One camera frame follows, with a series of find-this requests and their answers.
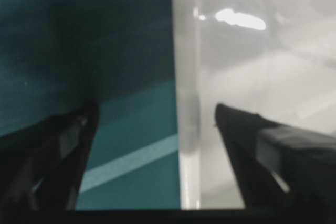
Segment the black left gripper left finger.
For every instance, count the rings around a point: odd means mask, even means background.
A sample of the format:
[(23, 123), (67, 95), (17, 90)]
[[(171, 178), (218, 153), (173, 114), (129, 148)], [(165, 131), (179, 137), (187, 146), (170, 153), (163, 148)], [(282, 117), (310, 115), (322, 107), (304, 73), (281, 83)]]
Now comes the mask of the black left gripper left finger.
[(99, 124), (89, 103), (1, 136), (1, 210), (74, 210)]

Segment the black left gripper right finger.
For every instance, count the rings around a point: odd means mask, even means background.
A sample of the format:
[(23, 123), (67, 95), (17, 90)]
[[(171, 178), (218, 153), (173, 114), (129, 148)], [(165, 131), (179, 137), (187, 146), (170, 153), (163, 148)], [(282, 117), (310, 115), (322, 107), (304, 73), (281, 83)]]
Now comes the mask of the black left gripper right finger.
[(335, 209), (335, 137), (224, 104), (216, 106), (215, 122), (246, 207), (299, 199)]

